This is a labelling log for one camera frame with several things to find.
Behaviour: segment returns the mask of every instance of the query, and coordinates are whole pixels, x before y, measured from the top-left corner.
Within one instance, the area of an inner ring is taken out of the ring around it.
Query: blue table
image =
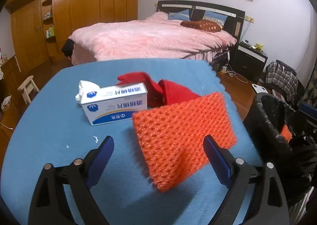
[[[159,192],[148,177],[132,121],[91,126],[75,101],[79,80],[101,87],[115,85],[117,76],[145,71],[155,81],[168,79],[206,95],[224,93],[238,143],[230,149],[235,157],[260,165],[254,148],[230,96],[215,72],[204,61],[133,59],[88,63],[61,70],[32,101],[10,140],[1,175],[1,195],[21,225],[27,224],[33,190],[45,163],[69,165],[97,148],[110,135],[115,150],[91,194],[111,225],[208,224],[227,189],[207,164],[166,193]],[[242,222],[251,197],[249,189],[236,224]],[[83,224],[70,187],[65,185],[76,223]]]

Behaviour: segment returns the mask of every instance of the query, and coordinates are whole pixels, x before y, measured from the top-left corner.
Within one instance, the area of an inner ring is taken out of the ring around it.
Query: pink bedspread
[[[221,51],[237,40],[222,30],[211,33],[185,28],[180,20],[167,20],[157,12],[146,20],[97,23],[77,29],[73,65],[127,58],[183,58],[200,51]]]

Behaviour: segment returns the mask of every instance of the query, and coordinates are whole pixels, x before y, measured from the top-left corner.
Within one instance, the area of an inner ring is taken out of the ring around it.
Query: brown pillow
[[[180,25],[183,27],[196,28],[207,32],[221,31],[221,27],[217,23],[210,20],[183,21]]]

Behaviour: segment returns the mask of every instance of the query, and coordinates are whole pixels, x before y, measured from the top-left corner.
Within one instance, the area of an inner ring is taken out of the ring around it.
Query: orange mesh scrubber
[[[283,126],[281,135],[286,139],[287,142],[289,142],[293,137],[286,124]]]
[[[209,162],[202,146],[205,136],[210,134],[222,148],[237,141],[219,92],[134,113],[133,126],[150,177],[162,192]]]

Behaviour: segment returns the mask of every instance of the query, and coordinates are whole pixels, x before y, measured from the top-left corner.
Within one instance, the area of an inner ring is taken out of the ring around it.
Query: electrical outlet
[[[254,23],[254,18],[252,18],[252,17],[250,17],[250,16],[245,15],[244,19],[245,19],[246,21],[250,21],[251,23]]]

